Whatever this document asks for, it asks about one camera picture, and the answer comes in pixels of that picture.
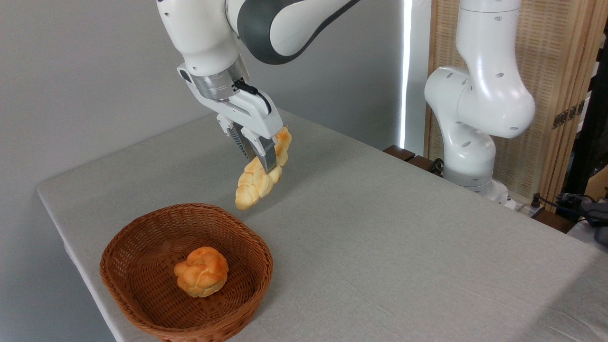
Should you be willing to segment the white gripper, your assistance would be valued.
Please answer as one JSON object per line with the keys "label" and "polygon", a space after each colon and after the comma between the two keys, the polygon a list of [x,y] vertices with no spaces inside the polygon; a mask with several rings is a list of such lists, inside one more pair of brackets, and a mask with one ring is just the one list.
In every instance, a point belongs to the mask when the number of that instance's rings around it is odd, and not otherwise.
{"label": "white gripper", "polygon": [[[228,97],[225,102],[206,99],[200,95],[191,76],[185,69],[185,64],[177,67],[180,76],[186,76],[190,81],[185,82],[197,101],[218,113],[217,120],[226,136],[231,137],[243,152],[243,155],[252,162],[258,158],[265,173],[270,173],[276,167],[276,151],[274,137],[283,127],[283,121],[276,107],[267,100],[271,110],[262,98],[265,93],[252,95],[244,90],[237,91]],[[254,146],[245,135],[243,129],[259,135],[254,139]]]}

